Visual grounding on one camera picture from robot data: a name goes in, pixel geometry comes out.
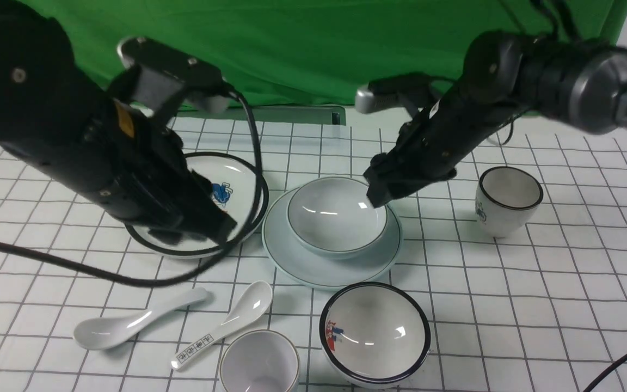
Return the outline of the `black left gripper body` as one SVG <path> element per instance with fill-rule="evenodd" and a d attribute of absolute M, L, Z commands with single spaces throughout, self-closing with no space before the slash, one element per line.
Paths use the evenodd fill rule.
<path fill-rule="evenodd" d="M 189 168 L 177 134 L 117 100 L 47 142 L 47 175 L 165 244 L 222 245 L 237 228 L 212 200 L 211 181 Z"/>

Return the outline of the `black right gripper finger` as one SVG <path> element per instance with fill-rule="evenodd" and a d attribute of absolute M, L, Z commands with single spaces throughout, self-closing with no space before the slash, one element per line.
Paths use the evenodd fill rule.
<path fill-rule="evenodd" d="M 370 182 L 367 198 L 374 209 L 381 208 L 401 198 L 401 187 L 397 183 Z"/>

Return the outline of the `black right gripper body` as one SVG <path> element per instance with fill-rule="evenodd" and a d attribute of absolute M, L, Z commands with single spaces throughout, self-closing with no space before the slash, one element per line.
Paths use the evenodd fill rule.
<path fill-rule="evenodd" d="M 515 104 L 482 104 L 467 97 L 443 97 L 432 117 L 427 110 L 403 126 L 395 146 L 377 154 L 364 172 L 367 183 L 397 183 L 401 198 L 450 181 L 456 166 L 515 115 Z"/>

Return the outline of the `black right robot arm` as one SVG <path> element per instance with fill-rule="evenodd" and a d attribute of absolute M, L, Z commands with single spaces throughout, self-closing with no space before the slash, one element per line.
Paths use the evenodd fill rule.
<path fill-rule="evenodd" d="M 502 30 L 471 43 L 463 72 L 443 94 L 424 72 L 380 78 L 358 89 L 363 114 L 403 107 L 411 120 L 394 147 L 364 172 L 375 207 L 456 176 L 481 142 L 527 112 L 593 136 L 627 129 L 627 48 L 561 42 Z"/>

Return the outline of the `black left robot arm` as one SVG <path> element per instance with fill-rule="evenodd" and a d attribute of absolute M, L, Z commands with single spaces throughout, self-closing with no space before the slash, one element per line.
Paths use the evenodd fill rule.
<path fill-rule="evenodd" d="M 57 20 L 0 1 L 0 146 L 126 225 L 226 243 L 236 221 L 168 128 L 184 102 L 228 107 L 221 71 L 151 38 L 125 38 L 116 50 L 124 71 L 102 89 Z"/>

